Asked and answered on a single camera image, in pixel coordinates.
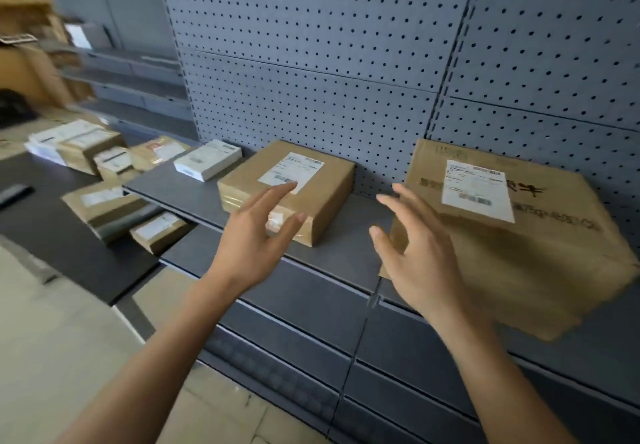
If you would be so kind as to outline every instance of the finger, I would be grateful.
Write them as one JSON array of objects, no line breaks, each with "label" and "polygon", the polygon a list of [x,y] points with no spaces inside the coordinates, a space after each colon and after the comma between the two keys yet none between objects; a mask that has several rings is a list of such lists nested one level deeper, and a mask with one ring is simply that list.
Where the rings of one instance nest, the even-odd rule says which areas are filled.
[{"label": "finger", "polygon": [[252,211],[264,216],[265,219],[273,211],[276,205],[284,198],[291,190],[295,189],[298,185],[297,182],[285,183],[283,185],[277,185],[269,188],[259,200],[252,206]]},{"label": "finger", "polygon": [[393,190],[403,197],[403,201],[409,205],[413,211],[420,215],[422,221],[434,231],[444,231],[444,225],[440,220],[440,216],[425,200],[419,197],[411,188],[407,188],[402,183],[393,183]]},{"label": "finger", "polygon": [[376,199],[396,214],[410,237],[412,234],[417,234],[420,227],[425,225],[420,215],[404,201],[386,194],[379,194]]},{"label": "finger", "polygon": [[262,198],[264,196],[265,193],[267,193],[267,191],[269,191],[271,188],[265,188],[264,190],[258,192],[258,193],[254,193],[252,194],[247,201],[245,201],[241,206],[240,209],[244,209],[244,210],[248,210],[249,208],[251,208],[253,205],[256,204],[256,202]]},{"label": "finger", "polygon": [[305,213],[296,213],[290,216],[280,227],[278,234],[267,241],[269,250],[272,250],[278,257],[282,257],[290,241],[293,240],[293,237],[295,237],[306,219],[307,214]]},{"label": "finger", "polygon": [[397,268],[402,255],[391,244],[391,240],[387,234],[380,227],[373,225],[369,228],[369,234],[373,240],[373,248],[380,256],[382,264],[387,268],[387,271],[392,272]]}]

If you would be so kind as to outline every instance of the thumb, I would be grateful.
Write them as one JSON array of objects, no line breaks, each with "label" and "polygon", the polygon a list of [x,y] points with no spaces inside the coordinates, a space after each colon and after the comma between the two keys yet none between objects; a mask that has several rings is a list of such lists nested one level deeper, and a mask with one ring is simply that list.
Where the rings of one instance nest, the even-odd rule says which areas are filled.
[{"label": "thumb", "polygon": [[271,237],[267,241],[269,249],[278,257],[282,257],[287,246],[289,246],[290,241],[292,241],[293,237],[297,234],[298,230],[300,230],[302,223],[304,223],[306,219],[307,214],[304,213],[296,213],[295,215],[287,218],[287,221],[285,221],[278,230],[277,235]]},{"label": "thumb", "polygon": [[391,244],[388,235],[379,226],[373,225],[369,227],[369,234],[373,240],[373,247],[382,259],[382,263],[387,270],[394,270],[394,267],[400,262],[401,255]]}]

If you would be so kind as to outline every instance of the person's right arm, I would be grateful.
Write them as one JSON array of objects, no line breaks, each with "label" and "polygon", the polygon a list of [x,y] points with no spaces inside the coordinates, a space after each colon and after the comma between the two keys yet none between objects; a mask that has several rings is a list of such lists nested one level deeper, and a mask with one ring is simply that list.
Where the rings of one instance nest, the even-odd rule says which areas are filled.
[{"label": "person's right arm", "polygon": [[500,346],[491,321],[474,305],[436,212],[402,184],[400,199],[378,195],[404,225],[409,245],[398,253],[370,229],[396,291],[440,335],[455,360],[491,444],[575,444],[529,380]]}]

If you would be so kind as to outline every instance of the person's left hand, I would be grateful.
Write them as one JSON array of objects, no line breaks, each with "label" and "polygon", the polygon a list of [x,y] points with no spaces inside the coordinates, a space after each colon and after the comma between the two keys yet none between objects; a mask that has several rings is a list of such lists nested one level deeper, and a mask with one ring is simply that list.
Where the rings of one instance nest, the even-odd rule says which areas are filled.
[{"label": "person's left hand", "polygon": [[277,235],[267,236],[269,213],[296,185],[267,188],[231,213],[206,278],[226,284],[239,297],[268,277],[307,219],[306,214],[297,213],[283,223]]}]

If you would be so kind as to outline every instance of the hand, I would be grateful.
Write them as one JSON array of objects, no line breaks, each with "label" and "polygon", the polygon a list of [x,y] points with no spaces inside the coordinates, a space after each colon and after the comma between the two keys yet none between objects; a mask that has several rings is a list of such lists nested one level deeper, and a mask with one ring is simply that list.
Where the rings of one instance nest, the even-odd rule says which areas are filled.
[{"label": "hand", "polygon": [[267,236],[269,213],[296,185],[287,183],[256,193],[229,216],[208,278],[223,281],[239,297],[268,277],[307,219],[306,214],[297,213],[283,223],[276,236]]},{"label": "hand", "polygon": [[399,199],[381,194],[377,198],[406,229],[409,245],[404,254],[398,253],[379,227],[372,226],[369,233],[398,294],[436,326],[441,316],[469,309],[467,288],[438,214],[404,185],[394,183],[393,190]]}]

